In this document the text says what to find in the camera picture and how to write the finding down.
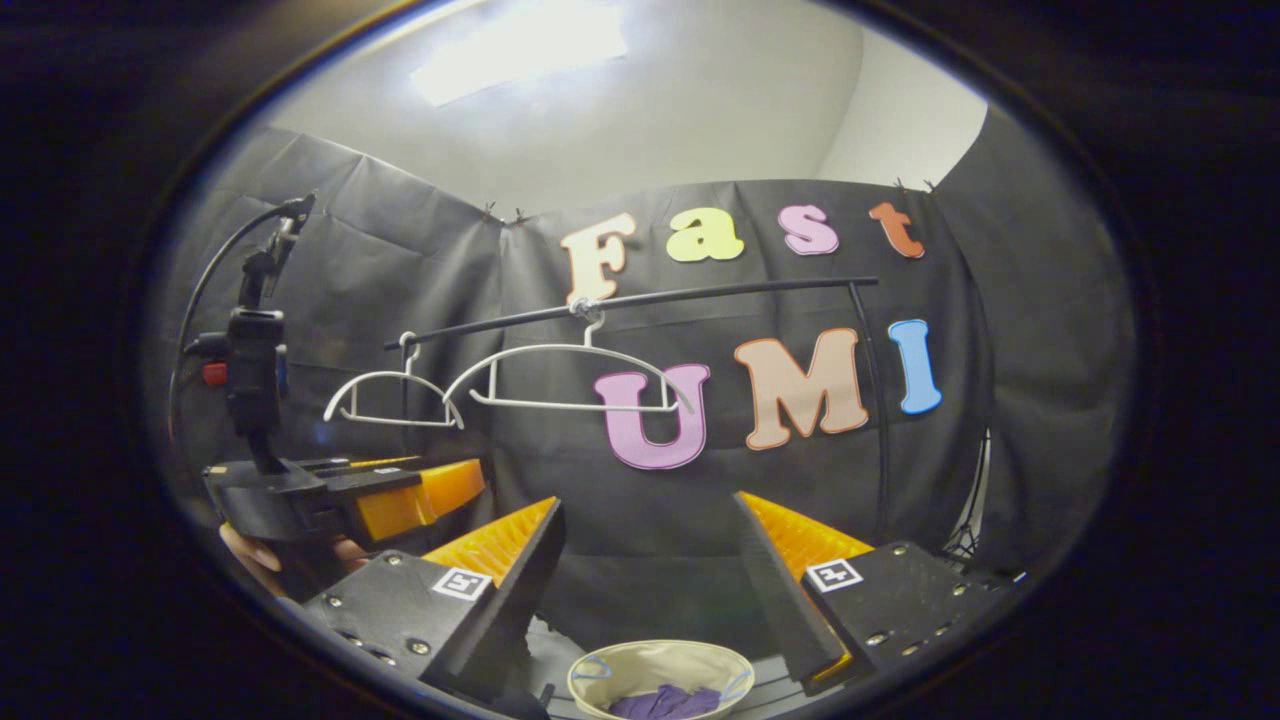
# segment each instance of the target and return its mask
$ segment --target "pink letter u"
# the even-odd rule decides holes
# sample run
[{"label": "pink letter u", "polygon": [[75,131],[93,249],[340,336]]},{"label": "pink letter u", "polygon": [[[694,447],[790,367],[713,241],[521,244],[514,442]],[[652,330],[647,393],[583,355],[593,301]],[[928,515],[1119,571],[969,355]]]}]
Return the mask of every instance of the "pink letter u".
[{"label": "pink letter u", "polygon": [[[641,470],[671,470],[691,462],[707,446],[707,413],[703,409],[703,383],[712,375],[707,365],[675,365],[666,369],[667,377],[687,397],[692,409],[676,400],[680,434],[667,443],[653,443],[644,437],[640,413],[635,410],[605,410],[604,425],[609,434],[609,447],[618,460]],[[617,373],[595,380],[595,392],[605,405],[640,405],[640,392],[649,384],[644,373]]]}]

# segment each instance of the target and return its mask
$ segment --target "letter m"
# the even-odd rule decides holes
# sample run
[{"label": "letter m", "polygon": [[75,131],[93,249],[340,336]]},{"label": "letter m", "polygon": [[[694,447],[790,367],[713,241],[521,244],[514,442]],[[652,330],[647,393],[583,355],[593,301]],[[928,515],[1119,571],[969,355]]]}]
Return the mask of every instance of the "letter m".
[{"label": "letter m", "polygon": [[865,424],[867,409],[858,395],[854,369],[856,345],[858,333],[850,328],[823,332],[814,343],[808,373],[774,338],[739,346],[733,359],[751,373],[755,405],[755,430],[746,436],[746,446],[768,450],[791,439],[791,430],[782,425],[780,409],[787,411],[803,437],[813,434],[823,401],[827,404],[823,432],[842,433]]}]

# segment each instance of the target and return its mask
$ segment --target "purple cloth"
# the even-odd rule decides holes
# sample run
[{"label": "purple cloth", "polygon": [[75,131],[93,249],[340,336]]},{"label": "purple cloth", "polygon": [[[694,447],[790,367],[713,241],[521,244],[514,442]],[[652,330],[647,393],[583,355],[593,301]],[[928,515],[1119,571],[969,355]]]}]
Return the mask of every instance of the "purple cloth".
[{"label": "purple cloth", "polygon": [[719,707],[719,693],[698,688],[689,694],[676,685],[659,685],[658,692],[623,697],[609,706],[609,714],[627,720],[686,720]]}]

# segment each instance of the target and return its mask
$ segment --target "white hanger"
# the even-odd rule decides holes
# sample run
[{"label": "white hanger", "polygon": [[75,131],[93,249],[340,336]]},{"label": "white hanger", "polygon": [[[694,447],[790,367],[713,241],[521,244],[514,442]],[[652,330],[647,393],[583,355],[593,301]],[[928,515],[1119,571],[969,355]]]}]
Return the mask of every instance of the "white hanger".
[{"label": "white hanger", "polygon": [[[617,351],[613,351],[613,350],[605,350],[603,347],[594,347],[591,345],[591,333],[594,331],[596,331],[600,325],[604,324],[604,311],[596,309],[594,306],[594,301],[588,300],[588,299],[579,299],[579,300],[576,300],[573,302],[572,310],[573,310],[575,315],[579,315],[579,316],[582,316],[582,318],[586,318],[586,319],[590,319],[590,315],[596,315],[596,318],[598,318],[594,323],[591,323],[590,325],[588,325],[586,331],[582,333],[582,345],[543,343],[543,345],[529,345],[529,346],[525,346],[525,347],[513,347],[511,350],[503,350],[500,352],[495,352],[495,354],[485,357],[484,360],[476,363],[475,365],[472,365],[471,368],[468,368],[465,373],[462,373],[461,375],[458,375],[458,379],[453,380],[453,384],[449,386],[449,389],[444,391],[444,402],[447,405],[452,402],[449,398],[453,397],[453,391],[456,391],[458,388],[458,386],[462,384],[462,380],[467,379],[472,374],[479,373],[480,370],[483,370],[485,368],[489,368],[489,395],[480,395],[479,392],[475,391],[475,388],[472,388],[470,391],[471,392],[471,397],[476,402],[480,402],[480,404],[484,404],[484,405],[500,405],[503,407],[543,407],[543,409],[548,409],[548,410],[589,410],[589,411],[591,411],[591,410],[594,410],[594,411],[627,410],[627,411],[636,411],[636,413],[671,413],[672,410],[675,410],[677,407],[677,405],[676,405],[675,401],[672,401],[672,402],[668,404],[667,388],[669,387],[672,391],[675,391],[676,397],[678,398],[680,404],[684,405],[686,410],[692,411],[694,405],[689,401],[689,397],[685,396],[685,393],[681,392],[681,389],[678,387],[676,387],[675,380],[672,380],[669,377],[667,377],[667,374],[663,373],[662,370],[659,370],[658,368],[654,368],[649,363],[645,363],[644,360],[640,360],[637,357],[632,357],[630,355],[625,355],[622,352],[617,352]],[[498,393],[498,361],[503,360],[506,357],[511,357],[513,355],[524,355],[525,352],[535,352],[535,351],[541,351],[541,350],[563,350],[563,351],[567,351],[567,352],[588,352],[590,355],[604,355],[605,357],[614,357],[614,359],[618,359],[618,360],[623,360],[626,363],[631,363],[632,365],[639,365],[639,366],[644,368],[645,370],[649,370],[650,373],[658,375],[658,379],[662,380],[662,402],[663,404],[662,405],[654,405],[654,406],[644,406],[644,405],[641,405],[641,406],[632,407],[632,406],[625,406],[625,405],[581,405],[581,404],[573,404],[573,402],[540,402],[540,401],[534,401],[534,400],[504,400],[504,398],[497,397],[497,393]]]},{"label": "white hanger", "polygon": [[[404,333],[404,334],[402,334],[401,336],[401,347],[404,347],[404,343],[411,337],[413,337],[413,333]],[[421,352],[422,352],[422,346],[421,345],[417,345],[417,346],[413,347],[413,355],[410,355],[404,360],[404,372],[403,373],[394,372],[394,370],[378,370],[378,372],[374,372],[374,373],[365,373],[364,375],[357,375],[357,377],[347,380],[347,384],[344,384],[340,388],[338,388],[338,392],[333,393],[333,397],[329,398],[329,406],[325,407],[325,411],[324,411],[324,419],[325,419],[325,421],[328,423],[329,419],[333,418],[334,409],[338,409],[338,411],[342,413],[343,418],[346,418],[348,420],[356,420],[357,423],[378,423],[378,424],[383,424],[383,425],[411,425],[411,427],[416,427],[416,428],[457,428],[457,429],[461,430],[465,427],[462,424],[462,415],[458,414],[458,409],[457,409],[456,405],[453,405],[453,401],[451,401],[448,397],[445,397],[444,392],[442,392],[440,388],[435,387],[433,383],[430,383],[430,382],[428,382],[428,380],[425,380],[425,379],[422,379],[422,378],[420,378],[420,377],[417,377],[417,375],[413,374],[413,360],[417,360],[417,356],[421,355]],[[374,418],[374,416],[369,416],[369,415],[358,415],[357,414],[358,410],[356,410],[356,389],[357,389],[356,386],[360,384],[364,380],[370,379],[370,378],[399,378],[402,380],[411,380],[411,382],[415,382],[415,383],[417,383],[420,386],[425,386],[425,387],[433,389],[435,392],[435,395],[439,395],[442,397],[442,400],[444,401],[444,421],[442,423],[442,421],[438,421],[438,420],[403,420],[403,419],[394,419],[394,418]],[[351,391],[351,411],[349,413],[347,411],[346,407],[338,407],[338,402],[342,401],[342,396],[347,395],[348,389]]]}]

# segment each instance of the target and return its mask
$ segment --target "letter i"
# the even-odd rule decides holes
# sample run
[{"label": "letter i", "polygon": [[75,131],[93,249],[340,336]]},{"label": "letter i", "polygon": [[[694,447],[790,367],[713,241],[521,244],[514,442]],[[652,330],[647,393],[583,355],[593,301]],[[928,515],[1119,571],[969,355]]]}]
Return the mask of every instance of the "letter i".
[{"label": "letter i", "polygon": [[908,415],[927,413],[942,402],[942,392],[933,384],[929,346],[924,343],[928,334],[929,324],[924,320],[902,320],[888,327],[888,337],[897,343],[902,356],[902,373],[906,375],[902,413]]}]

